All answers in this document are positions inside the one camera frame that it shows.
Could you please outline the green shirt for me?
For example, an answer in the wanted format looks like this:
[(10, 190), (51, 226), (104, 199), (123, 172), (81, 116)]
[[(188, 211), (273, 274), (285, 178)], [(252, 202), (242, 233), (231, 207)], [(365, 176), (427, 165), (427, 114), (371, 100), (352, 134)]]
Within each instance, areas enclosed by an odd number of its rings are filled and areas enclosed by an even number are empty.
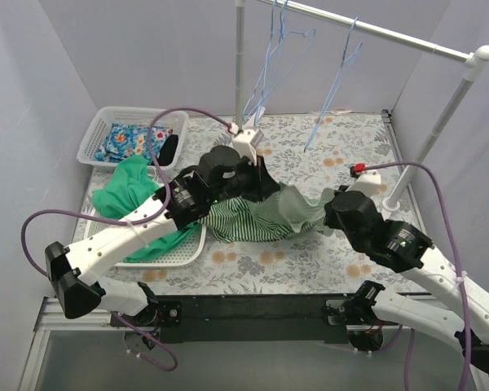
[[(154, 195), (160, 186), (149, 177), (147, 165), (148, 160), (141, 156), (130, 156), (117, 165), (110, 182), (92, 193), (92, 204), (100, 217), (122, 219)], [(123, 262), (154, 261), (176, 249), (199, 229), (199, 225), (193, 222), (180, 231), (153, 240)]]

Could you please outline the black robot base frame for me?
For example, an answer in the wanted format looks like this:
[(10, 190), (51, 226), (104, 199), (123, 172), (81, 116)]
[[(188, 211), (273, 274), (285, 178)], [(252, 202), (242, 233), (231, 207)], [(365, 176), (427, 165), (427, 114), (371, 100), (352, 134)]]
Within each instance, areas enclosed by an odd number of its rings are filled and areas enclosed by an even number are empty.
[(350, 344), (366, 354), (396, 342), (369, 309), (366, 289), (355, 294), (168, 295), (134, 317), (112, 316), (113, 327), (143, 330), (143, 343), (316, 340)]

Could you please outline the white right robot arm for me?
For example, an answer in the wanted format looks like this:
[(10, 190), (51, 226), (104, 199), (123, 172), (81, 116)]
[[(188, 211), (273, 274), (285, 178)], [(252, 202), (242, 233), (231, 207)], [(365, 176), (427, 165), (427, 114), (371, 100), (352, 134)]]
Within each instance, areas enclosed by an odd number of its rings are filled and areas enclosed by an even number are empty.
[(356, 252), (417, 283), (444, 305), (434, 308), (367, 282), (352, 304), (354, 317), (366, 324), (379, 318), (415, 328), (460, 351), (489, 375), (489, 292), (457, 275), (454, 264), (413, 225), (384, 219), (360, 191), (337, 193), (324, 210), (325, 225), (342, 231)]

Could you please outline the green white striped tank top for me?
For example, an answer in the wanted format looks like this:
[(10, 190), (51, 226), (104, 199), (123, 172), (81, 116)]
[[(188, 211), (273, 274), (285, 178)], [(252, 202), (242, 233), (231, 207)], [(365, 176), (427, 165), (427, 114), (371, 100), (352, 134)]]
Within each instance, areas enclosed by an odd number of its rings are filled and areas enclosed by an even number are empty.
[(332, 230), (324, 225), (324, 206), (333, 198), (330, 188), (312, 199), (282, 183), (279, 191), (261, 202), (242, 197), (218, 202), (200, 223), (225, 243), (266, 243), (311, 231), (329, 236)]

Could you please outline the white perforated laundry basket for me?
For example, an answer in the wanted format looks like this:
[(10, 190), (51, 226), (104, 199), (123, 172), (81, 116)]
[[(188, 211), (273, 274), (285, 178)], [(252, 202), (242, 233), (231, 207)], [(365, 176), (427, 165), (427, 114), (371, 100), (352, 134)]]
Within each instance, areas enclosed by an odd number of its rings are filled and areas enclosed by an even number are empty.
[(118, 268), (151, 269), (185, 266), (195, 261), (205, 244), (201, 224), (152, 242), (116, 264)]

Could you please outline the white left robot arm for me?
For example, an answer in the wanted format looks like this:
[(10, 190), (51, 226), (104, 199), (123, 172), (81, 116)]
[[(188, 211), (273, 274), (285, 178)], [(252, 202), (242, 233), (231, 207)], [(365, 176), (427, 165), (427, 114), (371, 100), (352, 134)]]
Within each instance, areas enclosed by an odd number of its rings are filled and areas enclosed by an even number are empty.
[(224, 200), (266, 200), (280, 190), (264, 159), (250, 160), (231, 147), (205, 153), (198, 165), (180, 172), (133, 213), (88, 239), (46, 247), (48, 279), (68, 319), (93, 310), (121, 312), (138, 325), (151, 324), (157, 298), (145, 283), (106, 277), (118, 262), (156, 239), (173, 234), (209, 214)]

